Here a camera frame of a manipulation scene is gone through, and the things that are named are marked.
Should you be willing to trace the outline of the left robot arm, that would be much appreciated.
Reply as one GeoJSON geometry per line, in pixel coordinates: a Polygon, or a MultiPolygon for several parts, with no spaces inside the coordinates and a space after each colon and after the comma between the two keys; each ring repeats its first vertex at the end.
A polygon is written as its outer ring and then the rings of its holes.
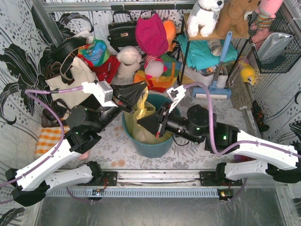
{"type": "Polygon", "coordinates": [[[66,119],[70,129],[61,133],[59,142],[53,148],[22,169],[6,171],[5,185],[14,186],[12,200],[28,207],[40,202],[48,193],[58,188],[100,182],[103,171],[95,161],[66,172],[57,173],[56,170],[94,147],[101,139],[99,133],[122,111],[131,113],[146,89],[147,83],[144,81],[129,85],[110,85],[106,81],[84,82],[74,88],[50,91],[27,89],[26,95],[38,102],[41,100],[35,94],[83,91],[85,94],[94,95],[100,108],[93,110],[81,105],[74,106],[66,119]]]}

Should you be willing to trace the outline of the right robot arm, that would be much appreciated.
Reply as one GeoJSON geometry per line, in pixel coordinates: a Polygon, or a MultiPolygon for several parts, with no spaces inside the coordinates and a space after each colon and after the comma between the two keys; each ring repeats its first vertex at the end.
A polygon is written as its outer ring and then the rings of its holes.
{"type": "Polygon", "coordinates": [[[155,137],[166,132],[200,144],[216,155],[241,155],[250,161],[217,164],[214,182],[227,183],[244,178],[268,176],[277,182],[294,184],[301,180],[301,146],[280,145],[252,136],[241,129],[209,119],[209,111],[201,105],[187,110],[181,117],[170,111],[165,102],[155,113],[137,120],[155,137]]]}

